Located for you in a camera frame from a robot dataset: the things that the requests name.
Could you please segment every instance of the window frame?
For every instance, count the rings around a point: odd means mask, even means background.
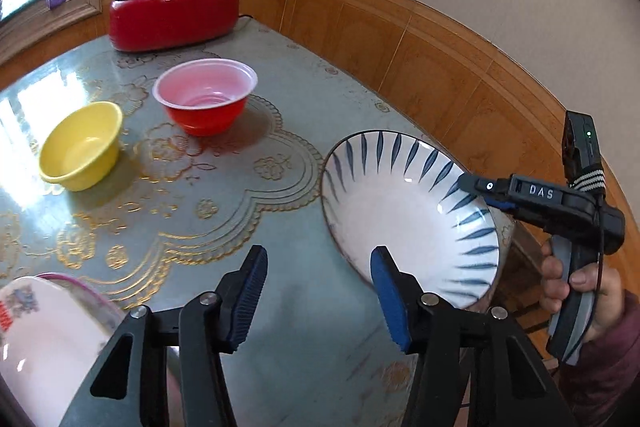
[[[31,0],[0,22],[0,64],[36,42],[102,12],[102,0],[68,0],[49,10],[45,0]]]

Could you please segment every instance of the red electric hot pot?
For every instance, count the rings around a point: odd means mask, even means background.
[[[109,37],[123,52],[173,48],[229,33],[239,0],[114,0]]]

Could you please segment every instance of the finger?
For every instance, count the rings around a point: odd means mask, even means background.
[[[543,296],[540,298],[540,307],[551,314],[555,314],[560,311],[562,301],[560,299],[550,299],[549,297]]]
[[[540,270],[544,279],[562,279],[562,261],[557,257],[547,257]]]
[[[545,241],[544,245],[542,245],[542,255],[548,257],[552,253],[553,251],[551,250],[551,241]]]
[[[551,299],[560,299],[562,301],[569,295],[569,285],[562,279],[543,279],[542,289],[545,297]]]
[[[578,292],[588,292],[596,288],[598,283],[598,264],[591,263],[576,270],[569,277],[571,286]],[[602,283],[600,284],[600,293],[604,295],[612,295],[620,293],[622,284],[620,282],[620,274],[618,270],[608,266],[603,267]]]

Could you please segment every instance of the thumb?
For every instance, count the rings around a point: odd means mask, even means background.
[[[578,292],[588,292],[596,289],[598,283],[598,264],[591,263],[587,266],[576,270],[569,277],[571,286]],[[600,284],[600,293],[604,295],[611,295],[620,291],[620,275],[617,270],[603,267],[602,281]]]
[[[598,264],[588,264],[576,270],[569,277],[571,286],[578,292],[595,290],[598,281]],[[592,341],[612,327],[624,311],[624,292],[618,270],[604,266],[602,281],[591,328],[585,335],[584,341]]]

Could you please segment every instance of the pink bowl rim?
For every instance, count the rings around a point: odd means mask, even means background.
[[[226,102],[213,103],[211,105],[198,105],[198,106],[177,105],[175,103],[171,103],[171,102],[168,102],[167,100],[165,100],[160,95],[160,93],[158,91],[159,90],[159,86],[162,83],[162,81],[164,81],[170,74],[174,74],[176,71],[178,71],[180,69],[190,67],[195,63],[198,63],[198,64],[226,64],[227,66],[232,66],[232,67],[238,68],[239,70],[242,70],[242,71],[244,71],[244,73],[247,73],[249,75],[249,78],[251,80],[251,84],[249,85],[249,87],[246,90],[246,92],[244,92],[241,96],[238,96],[237,98],[233,98],[231,100],[226,100]],[[189,62],[184,62],[182,64],[178,64],[177,66],[174,66],[173,68],[171,68],[169,70],[166,70],[156,80],[156,83],[154,84],[154,87],[152,89],[152,93],[153,93],[154,98],[156,100],[158,100],[158,102],[160,102],[162,105],[165,105],[166,107],[171,107],[173,109],[181,109],[181,110],[185,110],[185,111],[201,111],[201,110],[205,110],[205,109],[214,109],[214,108],[217,108],[217,107],[224,107],[225,105],[230,105],[232,103],[239,102],[239,100],[242,100],[242,99],[248,97],[251,94],[251,92],[255,89],[255,86],[257,86],[257,84],[258,84],[258,75],[255,73],[255,71],[252,68],[250,68],[246,64],[243,64],[242,62],[238,62],[237,60],[231,60],[230,58],[200,58],[198,60],[190,60]]]
[[[44,273],[39,273],[38,275],[36,275],[36,277],[40,277],[41,279],[44,279],[47,281],[60,280],[60,281],[70,282],[71,284],[78,286],[79,288],[82,288],[87,293],[91,293],[91,295],[97,298],[104,306],[107,306],[112,310],[117,311],[118,313],[122,314],[123,317],[125,315],[125,312],[116,303],[114,303],[113,301],[110,301],[104,295],[102,295],[101,293],[98,293],[96,290],[91,288],[91,286],[87,286],[81,280],[78,280],[71,275],[67,275],[65,273],[59,273],[59,272],[44,272]]]

